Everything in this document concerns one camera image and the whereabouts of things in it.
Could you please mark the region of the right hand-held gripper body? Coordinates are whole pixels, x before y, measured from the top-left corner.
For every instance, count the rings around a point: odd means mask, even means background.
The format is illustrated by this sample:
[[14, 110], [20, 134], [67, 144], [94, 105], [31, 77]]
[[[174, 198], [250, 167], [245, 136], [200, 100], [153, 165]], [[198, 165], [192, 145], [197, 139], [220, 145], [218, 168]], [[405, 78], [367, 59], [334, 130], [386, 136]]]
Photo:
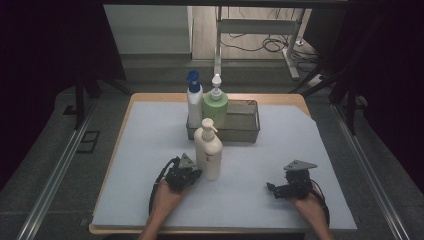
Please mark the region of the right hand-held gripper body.
[[285, 186], [283, 197], [298, 199], [305, 198], [312, 190], [312, 181], [310, 179], [309, 170], [316, 167], [316, 164], [301, 160], [293, 160], [285, 166], [285, 178], [288, 184]]

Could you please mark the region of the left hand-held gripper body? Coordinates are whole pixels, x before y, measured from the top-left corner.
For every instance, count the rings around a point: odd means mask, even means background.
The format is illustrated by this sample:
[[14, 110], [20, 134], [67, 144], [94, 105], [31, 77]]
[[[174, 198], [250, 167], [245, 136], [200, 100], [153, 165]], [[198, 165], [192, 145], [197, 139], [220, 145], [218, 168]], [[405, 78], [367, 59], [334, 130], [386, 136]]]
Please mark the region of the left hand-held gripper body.
[[194, 184], [196, 179], [191, 177], [191, 172], [197, 170], [197, 166], [186, 153], [175, 157], [171, 163], [173, 166], [168, 170], [165, 180], [172, 190], [180, 192]]

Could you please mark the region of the cream ribbed cup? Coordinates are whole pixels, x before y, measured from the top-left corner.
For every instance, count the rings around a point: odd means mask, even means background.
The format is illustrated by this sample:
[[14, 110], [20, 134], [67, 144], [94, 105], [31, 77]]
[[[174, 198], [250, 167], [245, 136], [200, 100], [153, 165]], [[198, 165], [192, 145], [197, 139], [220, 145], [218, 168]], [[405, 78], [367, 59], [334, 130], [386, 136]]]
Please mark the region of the cream ribbed cup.
[[217, 180], [221, 171], [223, 144], [217, 136], [214, 121], [205, 118], [194, 133], [197, 167], [208, 180]]

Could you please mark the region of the grey wire mesh basket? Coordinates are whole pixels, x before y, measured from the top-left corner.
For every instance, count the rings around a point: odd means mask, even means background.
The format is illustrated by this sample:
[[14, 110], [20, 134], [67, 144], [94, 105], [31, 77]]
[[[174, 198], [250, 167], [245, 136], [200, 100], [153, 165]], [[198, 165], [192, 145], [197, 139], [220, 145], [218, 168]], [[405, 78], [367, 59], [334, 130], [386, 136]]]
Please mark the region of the grey wire mesh basket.
[[255, 143], [260, 131], [258, 103], [255, 100], [229, 99], [218, 110], [218, 126], [206, 128], [222, 142]]

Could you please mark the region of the white blue spray bottle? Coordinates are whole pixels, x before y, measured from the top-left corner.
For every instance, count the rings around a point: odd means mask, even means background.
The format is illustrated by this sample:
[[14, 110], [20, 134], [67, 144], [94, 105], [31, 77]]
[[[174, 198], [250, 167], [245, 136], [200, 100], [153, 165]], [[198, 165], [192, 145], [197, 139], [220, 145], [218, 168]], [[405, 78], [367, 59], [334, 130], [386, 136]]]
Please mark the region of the white blue spray bottle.
[[186, 77], [188, 83], [188, 125], [190, 128], [199, 128], [202, 121], [203, 88], [200, 83], [200, 74], [192, 70]]

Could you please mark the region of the green pump bottle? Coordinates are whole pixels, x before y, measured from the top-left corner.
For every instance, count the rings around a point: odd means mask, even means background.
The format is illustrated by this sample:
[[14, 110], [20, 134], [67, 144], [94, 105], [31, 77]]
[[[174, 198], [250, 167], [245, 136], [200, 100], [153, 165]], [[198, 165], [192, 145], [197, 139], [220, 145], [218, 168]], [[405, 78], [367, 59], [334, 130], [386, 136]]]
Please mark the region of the green pump bottle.
[[228, 96], [220, 89], [221, 83], [221, 76], [216, 74], [212, 78], [213, 88], [203, 97], [203, 117], [212, 119], [216, 128], [224, 126], [228, 109]]

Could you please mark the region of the person's right hand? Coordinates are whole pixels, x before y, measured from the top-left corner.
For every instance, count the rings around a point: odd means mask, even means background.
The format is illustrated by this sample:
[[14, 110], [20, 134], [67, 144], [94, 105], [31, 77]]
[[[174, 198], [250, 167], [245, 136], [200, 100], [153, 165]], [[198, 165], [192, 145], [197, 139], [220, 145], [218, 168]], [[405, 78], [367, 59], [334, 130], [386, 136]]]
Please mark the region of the person's right hand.
[[319, 199], [309, 193], [304, 199], [290, 198], [289, 201], [295, 206], [299, 214], [310, 224], [326, 222], [324, 210]]

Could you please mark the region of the person's left hand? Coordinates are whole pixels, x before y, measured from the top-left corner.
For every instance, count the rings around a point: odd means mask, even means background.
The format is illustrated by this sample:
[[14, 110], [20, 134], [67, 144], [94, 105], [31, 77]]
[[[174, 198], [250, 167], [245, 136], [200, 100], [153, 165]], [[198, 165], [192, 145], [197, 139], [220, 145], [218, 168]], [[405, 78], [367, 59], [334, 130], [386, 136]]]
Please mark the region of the person's left hand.
[[154, 197], [152, 214], [166, 219], [182, 201], [186, 193], [187, 190], [180, 192], [172, 190], [169, 184], [162, 180]]

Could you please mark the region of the light blue table mat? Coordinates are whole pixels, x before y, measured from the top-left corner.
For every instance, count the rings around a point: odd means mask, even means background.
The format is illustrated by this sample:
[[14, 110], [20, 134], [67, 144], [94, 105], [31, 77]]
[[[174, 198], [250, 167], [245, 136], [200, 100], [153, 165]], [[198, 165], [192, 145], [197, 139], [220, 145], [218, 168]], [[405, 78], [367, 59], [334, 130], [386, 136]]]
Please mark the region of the light blue table mat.
[[[200, 178], [166, 221], [169, 229], [303, 230], [307, 224], [288, 201], [268, 190], [285, 184], [284, 166], [314, 164], [310, 175], [322, 188], [334, 230], [356, 227], [315, 121], [294, 106], [262, 105], [253, 144], [223, 147], [220, 177]], [[148, 218], [153, 183], [172, 158], [195, 155], [186, 132], [184, 103], [136, 102], [108, 170], [93, 226], [140, 229]]]

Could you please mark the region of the black metal stand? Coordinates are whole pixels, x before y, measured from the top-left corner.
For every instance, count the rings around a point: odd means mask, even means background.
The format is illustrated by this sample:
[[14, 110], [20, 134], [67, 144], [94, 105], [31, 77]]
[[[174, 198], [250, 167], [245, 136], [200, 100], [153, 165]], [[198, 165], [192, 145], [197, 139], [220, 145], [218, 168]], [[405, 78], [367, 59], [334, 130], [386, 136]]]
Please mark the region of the black metal stand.
[[99, 98], [102, 94], [102, 90], [99, 85], [100, 81], [105, 82], [126, 95], [131, 96], [133, 94], [132, 90], [119, 83], [116, 79], [110, 79], [103, 76], [84, 76], [78, 73], [75, 77], [75, 130], [78, 130], [82, 126], [83, 121], [86, 119], [84, 92], [87, 92], [90, 98]]
[[355, 135], [354, 117], [356, 110], [356, 83], [350, 74], [351, 71], [347, 68], [342, 68], [339, 71], [330, 73], [316, 85], [302, 91], [301, 95], [306, 98], [327, 86], [335, 84], [328, 99], [332, 104], [339, 104], [344, 97], [347, 97], [345, 124], [350, 133]]

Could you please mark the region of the dark curtain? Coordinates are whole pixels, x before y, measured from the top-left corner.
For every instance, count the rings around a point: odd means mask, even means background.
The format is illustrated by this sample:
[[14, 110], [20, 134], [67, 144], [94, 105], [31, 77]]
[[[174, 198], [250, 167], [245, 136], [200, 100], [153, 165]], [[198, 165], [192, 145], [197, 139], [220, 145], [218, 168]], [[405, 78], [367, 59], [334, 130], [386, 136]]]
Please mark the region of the dark curtain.
[[125, 73], [106, 0], [0, 0], [0, 190], [46, 125], [56, 96]]
[[[386, 3], [387, 14], [353, 79], [357, 94], [368, 103], [364, 115], [369, 124], [424, 192], [424, 0]], [[341, 60], [346, 61], [372, 15], [359, 9], [314, 9], [303, 38], [323, 57], [346, 49]]]

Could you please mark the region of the white panel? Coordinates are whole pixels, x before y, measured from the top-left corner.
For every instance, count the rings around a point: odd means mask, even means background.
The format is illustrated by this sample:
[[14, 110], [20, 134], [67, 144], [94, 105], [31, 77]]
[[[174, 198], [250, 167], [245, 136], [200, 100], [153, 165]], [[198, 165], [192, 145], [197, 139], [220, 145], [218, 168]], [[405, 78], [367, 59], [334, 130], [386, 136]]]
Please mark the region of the white panel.
[[120, 54], [190, 54], [191, 6], [104, 5]]

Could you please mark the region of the aluminium rail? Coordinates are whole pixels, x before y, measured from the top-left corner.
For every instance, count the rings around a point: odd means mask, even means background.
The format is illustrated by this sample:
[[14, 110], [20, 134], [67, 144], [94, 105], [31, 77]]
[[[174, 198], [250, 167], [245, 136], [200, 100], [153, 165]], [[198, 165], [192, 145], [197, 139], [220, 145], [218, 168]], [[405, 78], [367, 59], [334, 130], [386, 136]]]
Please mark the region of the aluminium rail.
[[47, 183], [37, 197], [32, 210], [30, 211], [15, 240], [34, 240], [58, 191], [58, 188], [70, 166], [77, 147], [82, 140], [90, 120], [92, 119], [92, 115], [97, 103], [97, 100], [90, 100], [88, 102], [86, 116], [83, 118], [81, 125], [73, 131], [73, 134], [68, 141], [65, 150], [60, 155], [60, 158], [53, 171], [51, 172]]
[[376, 200], [382, 215], [385, 218], [385, 221], [388, 227], [391, 230], [392, 235], [395, 240], [410, 240], [410, 236], [406, 231], [405, 225], [400, 218], [400, 215], [396, 211], [394, 204], [388, 197], [386, 191], [383, 189], [381, 182], [379, 181], [374, 169], [372, 168], [368, 157], [366, 156], [362, 146], [359, 143], [357, 137], [351, 133], [351, 130], [348, 128], [344, 116], [343, 109], [339, 105], [331, 105], [333, 112], [336, 115], [338, 124], [342, 129], [342, 132], [357, 160], [363, 174], [364, 178], [367, 181], [367, 184]]

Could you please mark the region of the white desk frame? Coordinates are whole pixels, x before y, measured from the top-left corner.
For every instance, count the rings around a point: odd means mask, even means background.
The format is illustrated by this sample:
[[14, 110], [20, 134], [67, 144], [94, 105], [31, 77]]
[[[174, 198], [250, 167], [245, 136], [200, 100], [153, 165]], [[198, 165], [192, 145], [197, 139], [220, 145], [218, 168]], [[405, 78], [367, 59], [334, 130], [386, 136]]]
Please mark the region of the white desk frame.
[[255, 34], [255, 35], [288, 35], [290, 37], [286, 49], [282, 50], [283, 58], [293, 80], [299, 80], [300, 75], [292, 59], [294, 45], [303, 22], [306, 10], [301, 9], [295, 20], [282, 19], [223, 19], [222, 7], [216, 11], [216, 47], [214, 52], [214, 73], [221, 74], [221, 35], [232, 34]]

